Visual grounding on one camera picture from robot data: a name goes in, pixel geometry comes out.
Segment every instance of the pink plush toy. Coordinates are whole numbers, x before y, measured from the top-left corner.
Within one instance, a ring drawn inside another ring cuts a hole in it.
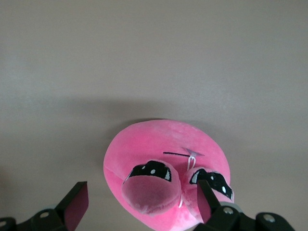
[[[103,170],[119,203],[156,231],[207,222],[197,205],[197,180],[207,180],[219,201],[233,202],[221,148],[179,121],[151,120],[122,130],[108,147]]]

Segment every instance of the stuffed animal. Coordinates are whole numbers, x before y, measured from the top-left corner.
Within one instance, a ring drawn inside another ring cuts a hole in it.
[[[119,203],[156,231],[183,231],[207,222],[197,205],[200,179],[209,182],[219,201],[234,199],[221,148],[179,121],[150,120],[122,130],[107,149],[103,170]]]

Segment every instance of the plush toy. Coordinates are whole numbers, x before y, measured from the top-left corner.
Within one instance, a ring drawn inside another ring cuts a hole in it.
[[[221,148],[179,121],[150,120],[122,130],[108,147],[103,170],[119,203],[156,231],[183,231],[207,221],[197,206],[200,179],[219,201],[233,202]]]

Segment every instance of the white eye highlight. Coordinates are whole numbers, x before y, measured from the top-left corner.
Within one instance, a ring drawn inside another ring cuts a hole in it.
[[[169,172],[169,169],[167,170],[165,179],[166,179],[166,180],[170,180],[170,172]]]
[[[198,179],[199,171],[197,171],[192,177],[192,183],[196,184]]]

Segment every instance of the black stitched line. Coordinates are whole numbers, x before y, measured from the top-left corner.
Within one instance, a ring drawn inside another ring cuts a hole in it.
[[[182,156],[190,157],[190,155],[184,155],[184,154],[179,154],[179,153],[163,152],[163,154],[173,154],[173,155],[182,155]]]

